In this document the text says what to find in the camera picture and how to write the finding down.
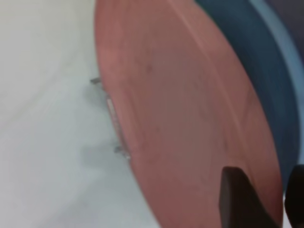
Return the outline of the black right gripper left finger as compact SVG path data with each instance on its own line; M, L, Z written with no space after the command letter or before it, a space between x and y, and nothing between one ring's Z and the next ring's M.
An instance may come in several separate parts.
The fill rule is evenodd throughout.
M219 213L223 228L277 228L249 178L238 167L221 173Z

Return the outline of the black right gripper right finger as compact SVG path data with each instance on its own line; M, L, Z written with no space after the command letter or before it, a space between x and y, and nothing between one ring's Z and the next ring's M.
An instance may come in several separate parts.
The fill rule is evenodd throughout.
M285 211L293 228L304 227L304 165L296 165L285 192Z

